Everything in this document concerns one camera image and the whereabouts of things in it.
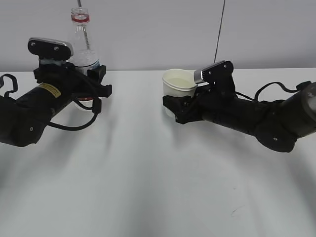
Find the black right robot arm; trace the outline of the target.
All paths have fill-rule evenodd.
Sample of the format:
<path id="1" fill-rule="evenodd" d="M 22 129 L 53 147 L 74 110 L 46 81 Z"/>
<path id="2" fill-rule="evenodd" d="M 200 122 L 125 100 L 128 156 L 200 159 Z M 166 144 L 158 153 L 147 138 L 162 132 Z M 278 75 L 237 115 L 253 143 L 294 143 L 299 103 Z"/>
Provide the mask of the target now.
<path id="1" fill-rule="evenodd" d="M 289 153 L 299 138 L 316 131 L 316 84 L 301 83 L 291 93 L 286 100 L 245 100 L 202 86 L 193 97 L 164 96 L 163 105 L 177 123 L 209 121 L 253 136 L 270 150 Z"/>

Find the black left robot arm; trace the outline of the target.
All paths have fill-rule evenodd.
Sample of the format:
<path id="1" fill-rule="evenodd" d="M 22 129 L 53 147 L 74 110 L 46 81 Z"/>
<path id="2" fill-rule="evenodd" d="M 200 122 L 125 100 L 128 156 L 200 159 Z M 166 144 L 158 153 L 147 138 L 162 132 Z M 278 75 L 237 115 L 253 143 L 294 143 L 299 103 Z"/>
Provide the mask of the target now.
<path id="1" fill-rule="evenodd" d="M 77 71 L 73 64 L 40 65 L 34 70 L 38 86 L 21 97 L 14 99 L 11 93 L 18 91 L 18 81 L 14 75 L 4 74 L 0 78 L 10 78 L 13 88 L 0 98 L 0 141 L 17 147 L 35 144 L 47 126 L 64 131 L 80 131 L 92 125 L 102 111 L 101 98 L 112 94 L 112 85 L 102 85 L 106 66 L 88 70 L 87 74 Z M 80 104 L 81 98 L 91 98 L 92 106 Z M 53 123 L 51 120 L 71 102 L 91 111 L 93 117 L 87 123 L 70 127 Z"/>

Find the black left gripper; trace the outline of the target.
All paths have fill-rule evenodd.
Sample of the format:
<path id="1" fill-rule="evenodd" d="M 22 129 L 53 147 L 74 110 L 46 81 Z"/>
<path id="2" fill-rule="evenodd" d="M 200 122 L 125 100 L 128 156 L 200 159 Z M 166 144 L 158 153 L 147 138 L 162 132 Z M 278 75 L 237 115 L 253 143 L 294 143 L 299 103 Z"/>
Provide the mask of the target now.
<path id="1" fill-rule="evenodd" d="M 62 92 L 66 91 L 71 95 L 91 95 L 91 87 L 93 86 L 99 97 L 110 97 L 112 85 L 102 84 L 105 75 L 105 65 L 88 70 L 86 75 L 76 70 L 71 63 L 65 63 L 61 66 L 40 64 L 34 70 L 37 83 L 48 83 L 59 88 Z"/>

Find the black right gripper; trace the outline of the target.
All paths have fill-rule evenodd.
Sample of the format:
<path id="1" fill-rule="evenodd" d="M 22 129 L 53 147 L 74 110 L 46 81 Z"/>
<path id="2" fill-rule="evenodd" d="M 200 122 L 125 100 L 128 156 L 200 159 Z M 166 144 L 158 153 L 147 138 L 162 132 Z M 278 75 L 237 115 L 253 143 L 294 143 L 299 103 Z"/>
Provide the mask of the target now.
<path id="1" fill-rule="evenodd" d="M 177 123 L 202 121 L 206 112 L 216 113 L 237 98 L 234 88 L 200 86 L 191 96 L 163 96 L 163 105 L 175 114 Z"/>

